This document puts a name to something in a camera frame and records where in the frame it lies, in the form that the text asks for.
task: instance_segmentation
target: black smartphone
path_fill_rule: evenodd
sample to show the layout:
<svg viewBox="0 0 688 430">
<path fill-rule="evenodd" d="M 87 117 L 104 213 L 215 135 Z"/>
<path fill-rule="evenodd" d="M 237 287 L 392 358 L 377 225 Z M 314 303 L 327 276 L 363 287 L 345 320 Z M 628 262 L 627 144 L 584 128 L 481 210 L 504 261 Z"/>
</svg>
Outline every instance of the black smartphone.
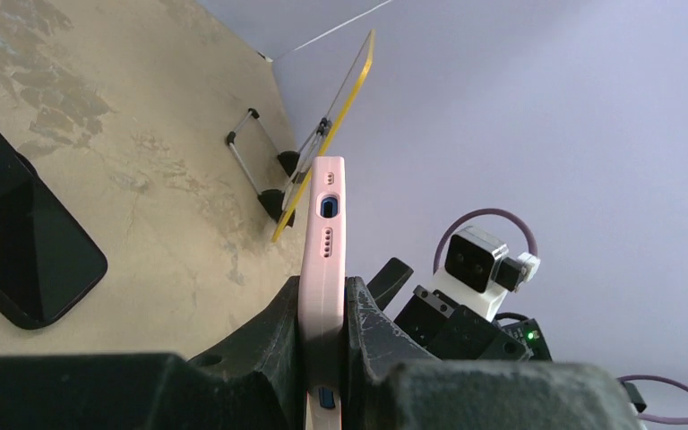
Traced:
<svg viewBox="0 0 688 430">
<path fill-rule="evenodd" d="M 0 134 L 0 312 L 27 330 L 66 314 L 107 259 L 35 168 Z"/>
</svg>

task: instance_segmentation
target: metal phone stand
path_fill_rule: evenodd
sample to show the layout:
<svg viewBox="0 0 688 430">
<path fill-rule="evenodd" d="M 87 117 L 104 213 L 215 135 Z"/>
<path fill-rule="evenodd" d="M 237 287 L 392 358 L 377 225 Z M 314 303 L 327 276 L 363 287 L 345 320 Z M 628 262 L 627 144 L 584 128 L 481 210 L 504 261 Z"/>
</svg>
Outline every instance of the metal phone stand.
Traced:
<svg viewBox="0 0 688 430">
<path fill-rule="evenodd" d="M 268 213 L 268 215 L 276 222 L 278 222 L 280 220 L 280 216 L 283 214 L 283 192 L 281 192 L 281 190 L 273 188 L 267 188 L 265 190 L 262 190 L 260 186 L 257 184 L 256 179 L 254 179 L 254 176 L 252 176 L 252 172 L 249 171 L 249 168 L 246 166 L 246 163 L 244 163 L 244 159 L 241 158 L 241 154 L 238 152 L 238 149 L 236 147 L 236 137 L 238 135 L 238 132 L 241 131 L 246 122 L 249 121 L 249 118 L 253 118 L 257 121 L 257 123 L 260 125 L 260 128 L 262 128 L 262 132 L 268 137 L 268 142 L 270 142 L 272 150 L 276 151 L 275 142 L 273 141 L 270 133 L 268 133 L 268 129 L 262 123 L 262 120 L 260 119 L 260 113 L 257 112 L 257 109 L 253 107 L 250 107 L 246 111 L 246 115 L 241 119 L 238 125 L 233 130 L 231 130 L 230 133 L 228 133 L 228 136 L 226 136 L 226 145 L 233 153 L 233 156 L 236 157 L 236 161 L 238 161 L 238 165 L 241 166 L 241 170 L 244 171 L 246 178 L 249 179 L 249 183 L 252 184 L 254 192 L 257 193 L 257 200 L 260 201 L 260 204 Z M 292 177 L 293 175 L 295 175 L 295 172 L 297 171 L 297 164 L 299 161 L 299 152 L 293 150 L 284 150 L 283 152 L 278 154 L 276 159 L 283 168 L 283 171 L 286 172 L 288 176 Z M 289 220 L 288 225 L 290 227 L 294 225 L 294 214 L 291 215 L 291 219 Z"/>
<path fill-rule="evenodd" d="M 228 136 L 226 136 L 226 145 L 230 148 L 230 151 L 233 153 L 234 157 L 236 157 L 236 161 L 238 161 L 238 165 L 241 166 L 241 169 L 244 171 L 246 178 L 249 179 L 249 183 L 252 184 L 252 188 L 257 193 L 257 200 L 260 201 L 260 204 L 263 206 L 268 215 L 276 222 L 279 222 L 280 216 L 288 207 L 289 196 L 293 194 L 291 191 L 294 189 L 295 185 L 301 184 L 305 179 L 307 171 L 309 171 L 313 164 L 313 158 L 315 155 L 317 155 L 321 145 L 323 144 L 323 141 L 325 140 L 326 136 L 328 136 L 328 132 L 331 130 L 332 122 L 325 117 L 321 119 L 320 123 L 315 127 L 313 132 L 310 133 L 305 142 L 302 144 L 302 147 L 299 149 L 299 151 L 285 150 L 279 153 L 276 159 L 286 172 L 288 180 L 283 185 L 282 190 L 278 188 L 266 188 L 262 190 L 257 184 L 256 179 L 254 179 L 254 176 L 252 176 L 252 173 L 249 171 L 249 168 L 246 166 L 246 163 L 244 163 L 244 160 L 241 158 L 241 154 L 238 152 L 236 147 L 237 134 L 244 127 L 246 122 L 249 121 L 249 118 L 254 118 L 257 120 L 260 128 L 262 128 L 262 132 L 268 137 L 268 141 L 271 143 L 272 148 L 275 151 L 276 147 L 273 139 L 270 136 L 270 133 L 268 133 L 268 129 L 265 128 L 264 124 L 262 123 L 262 120 L 260 120 L 260 114 L 253 107 L 249 108 L 244 118 L 241 119 L 241 122 L 239 122 L 238 125 L 230 133 L 228 133 Z M 294 226 L 294 216 L 295 213 L 292 213 L 288 222 L 289 227 Z"/>
</svg>

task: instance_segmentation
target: smartphone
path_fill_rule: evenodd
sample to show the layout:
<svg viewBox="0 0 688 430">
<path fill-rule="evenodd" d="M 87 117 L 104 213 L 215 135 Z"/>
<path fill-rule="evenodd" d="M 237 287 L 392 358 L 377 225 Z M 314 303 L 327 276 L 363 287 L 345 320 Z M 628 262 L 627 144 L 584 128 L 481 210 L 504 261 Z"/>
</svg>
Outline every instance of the smartphone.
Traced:
<svg viewBox="0 0 688 430">
<path fill-rule="evenodd" d="M 0 313 L 23 329 L 45 327 L 107 267 L 85 230 L 0 134 Z"/>
<path fill-rule="evenodd" d="M 341 429 L 347 200 L 344 159 L 316 157 L 310 179 L 298 320 L 313 429 Z"/>
</svg>

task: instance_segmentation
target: black rubber foot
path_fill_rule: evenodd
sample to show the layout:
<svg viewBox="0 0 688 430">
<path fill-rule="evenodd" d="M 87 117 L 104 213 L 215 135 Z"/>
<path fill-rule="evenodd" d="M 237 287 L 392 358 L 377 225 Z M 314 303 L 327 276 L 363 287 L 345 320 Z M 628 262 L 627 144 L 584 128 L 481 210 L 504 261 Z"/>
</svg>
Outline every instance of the black rubber foot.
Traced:
<svg viewBox="0 0 688 430">
<path fill-rule="evenodd" d="M 286 176 L 291 177 L 294 175 L 294 170 L 297 169 L 297 163 L 299 162 L 299 152 L 294 150 L 284 150 L 278 154 L 278 162 L 283 167 L 286 172 Z"/>
<path fill-rule="evenodd" d="M 257 200 L 260 201 L 260 204 L 275 222 L 280 222 L 280 217 L 283 215 L 283 210 L 281 209 L 283 206 L 283 192 L 281 190 L 265 190 L 257 195 Z M 288 218 L 287 225 L 289 227 L 294 227 L 295 215 L 297 215 L 296 211 L 292 212 L 291 217 Z"/>
</svg>

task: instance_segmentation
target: pink smartphone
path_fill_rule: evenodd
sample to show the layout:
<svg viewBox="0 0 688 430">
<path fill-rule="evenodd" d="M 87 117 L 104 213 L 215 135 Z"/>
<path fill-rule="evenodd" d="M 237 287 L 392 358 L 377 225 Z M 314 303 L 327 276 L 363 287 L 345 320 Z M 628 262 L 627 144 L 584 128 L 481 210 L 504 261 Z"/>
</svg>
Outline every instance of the pink smartphone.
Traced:
<svg viewBox="0 0 688 430">
<path fill-rule="evenodd" d="M 313 429 L 340 429 L 347 251 L 344 159 L 313 161 L 298 319 Z"/>
</svg>

